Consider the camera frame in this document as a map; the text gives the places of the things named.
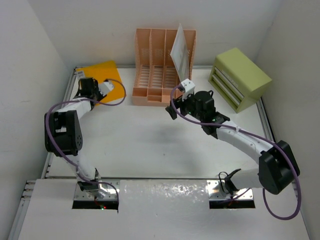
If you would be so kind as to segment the clear mesh document pouch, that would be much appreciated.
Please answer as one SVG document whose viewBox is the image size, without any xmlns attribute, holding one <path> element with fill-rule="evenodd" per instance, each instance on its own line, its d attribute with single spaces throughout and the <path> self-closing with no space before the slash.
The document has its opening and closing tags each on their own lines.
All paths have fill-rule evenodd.
<svg viewBox="0 0 320 240">
<path fill-rule="evenodd" d="M 180 82 L 189 78 L 189 52 L 186 37 L 180 24 L 170 52 Z"/>
</svg>

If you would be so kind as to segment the green drawer cabinet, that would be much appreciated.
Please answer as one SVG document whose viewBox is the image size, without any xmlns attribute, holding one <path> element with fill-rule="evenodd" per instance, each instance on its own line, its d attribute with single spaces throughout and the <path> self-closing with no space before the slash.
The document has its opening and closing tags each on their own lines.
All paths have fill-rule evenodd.
<svg viewBox="0 0 320 240">
<path fill-rule="evenodd" d="M 236 112 L 256 104 L 272 79 L 238 48 L 218 54 L 208 82 Z"/>
</svg>

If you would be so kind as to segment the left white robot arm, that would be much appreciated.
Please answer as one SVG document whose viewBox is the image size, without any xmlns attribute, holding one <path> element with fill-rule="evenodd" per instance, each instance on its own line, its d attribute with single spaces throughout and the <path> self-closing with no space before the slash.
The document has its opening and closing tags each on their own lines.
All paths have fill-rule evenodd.
<svg viewBox="0 0 320 240">
<path fill-rule="evenodd" d="M 64 103 L 64 107 L 44 115 L 45 148 L 56 157 L 65 156 L 65 160 L 77 177 L 77 184 L 81 191 L 92 196 L 101 193 L 98 170 L 93 167 L 81 149 L 83 135 L 80 119 L 90 112 L 96 105 L 114 89 L 114 85 L 106 80 L 102 83 L 92 77 L 81 78 L 78 90 L 72 100 Z"/>
</svg>

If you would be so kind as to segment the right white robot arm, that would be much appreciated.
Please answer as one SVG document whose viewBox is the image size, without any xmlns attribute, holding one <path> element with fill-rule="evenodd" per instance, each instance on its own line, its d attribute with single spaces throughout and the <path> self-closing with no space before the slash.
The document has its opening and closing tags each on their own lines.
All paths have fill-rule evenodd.
<svg viewBox="0 0 320 240">
<path fill-rule="evenodd" d="M 166 111 L 174 120 L 193 117 L 191 123 L 200 125 L 207 135 L 232 145 L 256 162 L 257 168 L 237 168 L 226 175 L 223 189 L 230 195 L 242 188 L 261 188 L 277 195 L 300 175 L 287 142 L 273 142 L 240 128 L 216 110 L 212 91 L 172 97 Z"/>
</svg>

